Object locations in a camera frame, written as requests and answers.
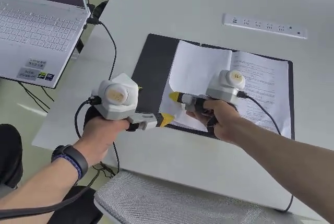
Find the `leg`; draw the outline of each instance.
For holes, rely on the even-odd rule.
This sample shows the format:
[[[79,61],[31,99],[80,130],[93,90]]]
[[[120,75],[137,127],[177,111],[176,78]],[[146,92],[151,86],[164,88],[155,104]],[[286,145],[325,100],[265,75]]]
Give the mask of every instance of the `leg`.
[[[80,192],[84,186],[74,186],[64,199],[71,198]],[[96,224],[102,218],[102,213],[94,205],[95,190],[90,188],[83,196],[72,204],[56,211],[48,224]]]
[[[15,127],[0,125],[0,184],[16,187],[23,175],[21,136]]]

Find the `hand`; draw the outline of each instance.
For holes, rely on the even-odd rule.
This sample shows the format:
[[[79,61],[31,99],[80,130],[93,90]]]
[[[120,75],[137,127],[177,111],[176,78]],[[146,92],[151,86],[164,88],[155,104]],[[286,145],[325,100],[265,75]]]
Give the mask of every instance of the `hand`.
[[[221,140],[235,144],[232,140],[229,126],[236,119],[240,118],[239,113],[232,106],[228,105],[222,100],[207,100],[204,102],[203,107],[205,109],[213,110],[213,113],[218,120],[218,123],[214,126],[215,136]],[[197,112],[187,112],[187,115],[198,119],[203,123],[204,126],[207,126],[207,123],[210,120],[210,117],[204,116]]]
[[[127,120],[108,121],[95,117],[87,123],[81,139],[73,147],[86,158],[88,166],[95,165],[106,156],[119,132],[128,128]]]

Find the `laptop sticker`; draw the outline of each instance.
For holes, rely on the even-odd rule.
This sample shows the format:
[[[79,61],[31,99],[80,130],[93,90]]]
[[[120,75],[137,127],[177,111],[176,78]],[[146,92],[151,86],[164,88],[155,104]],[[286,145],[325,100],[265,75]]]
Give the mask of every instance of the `laptop sticker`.
[[[16,77],[19,79],[36,80],[39,73],[39,70],[23,67]]]
[[[47,74],[45,80],[52,81],[54,74]]]
[[[46,73],[44,73],[44,72],[40,72],[40,73],[38,74],[37,79],[44,79],[45,77],[46,77]]]
[[[36,60],[35,58],[30,58],[27,63],[26,67],[37,68],[43,70],[46,65],[46,61]]]

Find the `black clipboard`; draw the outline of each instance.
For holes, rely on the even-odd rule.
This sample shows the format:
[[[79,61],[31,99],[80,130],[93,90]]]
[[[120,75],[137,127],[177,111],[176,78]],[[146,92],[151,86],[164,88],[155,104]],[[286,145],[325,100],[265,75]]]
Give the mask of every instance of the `black clipboard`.
[[[173,64],[174,55],[180,39],[160,36],[156,34],[149,34],[147,36],[145,45],[142,49],[141,55],[137,62],[132,79],[143,90],[139,93],[137,111],[140,112],[158,112],[166,81],[169,76],[170,69]],[[199,44],[197,42],[187,41],[194,45],[201,45],[205,48],[224,49],[237,52],[238,50],[221,48],[219,46]],[[290,117],[291,117],[291,138],[295,138],[294,133],[294,97],[293,97],[293,64],[291,61],[282,60],[263,55],[258,55],[264,58],[270,58],[276,61],[286,61],[289,66],[289,103],[290,103]],[[168,127],[186,131],[193,134],[212,137],[211,134],[187,129],[184,127],[168,125]]]

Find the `laptop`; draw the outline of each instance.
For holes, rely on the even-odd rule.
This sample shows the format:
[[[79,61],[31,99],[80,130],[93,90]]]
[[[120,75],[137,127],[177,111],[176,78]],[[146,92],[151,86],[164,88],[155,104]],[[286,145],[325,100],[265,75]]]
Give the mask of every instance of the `laptop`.
[[[89,16],[85,0],[0,0],[0,77],[55,88]]]

